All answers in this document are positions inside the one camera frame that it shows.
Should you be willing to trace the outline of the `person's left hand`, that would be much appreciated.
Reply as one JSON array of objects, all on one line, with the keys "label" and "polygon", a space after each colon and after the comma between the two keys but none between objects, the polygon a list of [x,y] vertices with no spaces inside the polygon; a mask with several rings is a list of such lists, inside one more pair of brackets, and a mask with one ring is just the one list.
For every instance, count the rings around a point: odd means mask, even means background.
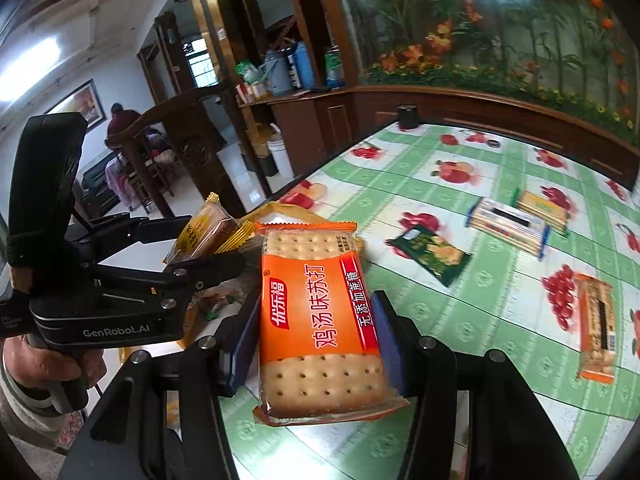
[{"label": "person's left hand", "polygon": [[6,338],[2,356],[6,371],[18,390],[37,401],[47,399],[51,382],[70,382],[85,377],[91,388],[106,374],[102,350],[88,351],[78,364],[70,356],[31,346],[25,336]]}]

